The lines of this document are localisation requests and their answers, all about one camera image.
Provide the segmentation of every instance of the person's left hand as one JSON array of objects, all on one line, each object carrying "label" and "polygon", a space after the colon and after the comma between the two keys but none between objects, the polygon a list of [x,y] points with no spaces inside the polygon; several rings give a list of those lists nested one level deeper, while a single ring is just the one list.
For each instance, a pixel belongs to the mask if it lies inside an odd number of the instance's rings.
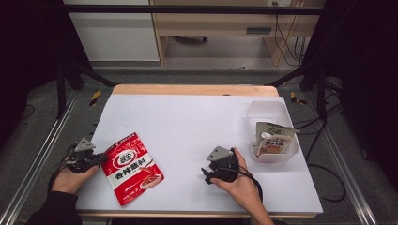
[{"label": "person's left hand", "polygon": [[56,176],[51,191],[60,191],[68,194],[75,194],[84,181],[92,177],[99,166],[93,166],[83,173],[74,173],[68,168],[64,168]]}]

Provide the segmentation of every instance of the white cabinet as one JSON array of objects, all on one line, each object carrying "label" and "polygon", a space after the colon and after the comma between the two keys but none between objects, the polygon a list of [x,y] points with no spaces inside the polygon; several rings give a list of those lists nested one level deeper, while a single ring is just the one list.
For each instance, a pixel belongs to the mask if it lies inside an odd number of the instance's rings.
[{"label": "white cabinet", "polygon": [[[148,5],[147,0],[64,0],[70,5]],[[151,14],[70,13],[90,61],[159,61]]]}]

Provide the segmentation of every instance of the white tabletop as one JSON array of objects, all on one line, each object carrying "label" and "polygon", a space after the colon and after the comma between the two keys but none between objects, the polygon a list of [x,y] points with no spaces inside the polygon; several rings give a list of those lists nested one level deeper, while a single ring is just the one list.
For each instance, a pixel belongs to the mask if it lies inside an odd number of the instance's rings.
[{"label": "white tabletop", "polygon": [[286,163],[256,163],[246,112],[254,100],[282,104],[269,122],[292,126],[282,97],[111,95],[91,142],[96,153],[136,132],[164,174],[164,180],[120,206],[102,170],[78,195],[81,214],[246,215],[223,190],[208,185],[201,168],[217,146],[237,147],[260,182],[271,215],[311,216],[323,212],[301,150]]}]

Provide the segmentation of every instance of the red snack bag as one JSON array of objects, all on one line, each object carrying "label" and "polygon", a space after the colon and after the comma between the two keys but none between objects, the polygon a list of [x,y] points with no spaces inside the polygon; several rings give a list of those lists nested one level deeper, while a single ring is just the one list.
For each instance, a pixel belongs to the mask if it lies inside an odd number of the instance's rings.
[{"label": "red snack bag", "polygon": [[164,179],[136,133],[113,144],[104,155],[108,160],[102,169],[122,206]]}]

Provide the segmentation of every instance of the gray floor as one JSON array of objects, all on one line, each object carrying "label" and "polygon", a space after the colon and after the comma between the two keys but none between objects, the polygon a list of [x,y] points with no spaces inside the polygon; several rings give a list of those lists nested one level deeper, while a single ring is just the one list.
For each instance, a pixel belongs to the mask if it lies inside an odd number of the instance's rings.
[{"label": "gray floor", "polygon": [[[207,43],[198,40],[171,38],[166,64],[101,64],[93,63],[102,76],[117,83],[205,83],[205,84],[264,84],[275,81],[287,74],[294,66],[286,63],[274,67],[265,51],[260,37],[209,37]],[[290,63],[297,63],[291,57]],[[86,85],[82,91],[70,92],[76,95],[76,103],[70,112],[67,123],[56,135],[51,152],[44,158],[42,168],[31,168],[40,148],[52,131],[57,114],[55,82],[36,88],[28,96],[28,106],[22,115],[21,123],[15,128],[7,144],[0,152],[0,210],[5,211],[18,192],[25,176],[32,170],[39,170],[33,186],[21,208],[17,208],[15,224],[23,224],[32,212],[38,210],[45,199],[45,191],[53,165],[61,158],[67,147],[83,136],[90,139],[95,132],[95,124],[100,120],[101,109],[106,104],[112,88],[106,87],[83,75]],[[315,118],[311,102],[312,92],[301,93],[298,88],[300,78],[293,79],[278,88],[285,98],[293,123]],[[88,106],[93,93],[101,90],[95,107]],[[294,92],[297,99],[305,99],[309,104],[301,105],[290,100]],[[339,103],[336,96],[328,98],[331,108]],[[316,134],[318,123],[304,128],[298,136],[301,149],[307,154]],[[310,156],[310,163],[325,166],[336,173],[339,168],[330,154],[331,135],[335,147],[343,155],[349,171],[360,189],[365,202],[372,210],[376,222],[361,221],[360,210],[356,207],[358,196],[347,195],[342,202],[328,202],[321,199],[324,213],[311,219],[287,219],[288,224],[398,224],[398,195],[376,162],[362,158],[360,146],[349,123],[340,111],[328,117],[327,129],[317,140]],[[317,168],[310,169],[315,187],[325,197],[339,198],[343,193],[338,180],[329,173]],[[105,224],[104,217],[84,217],[86,224]]]}]

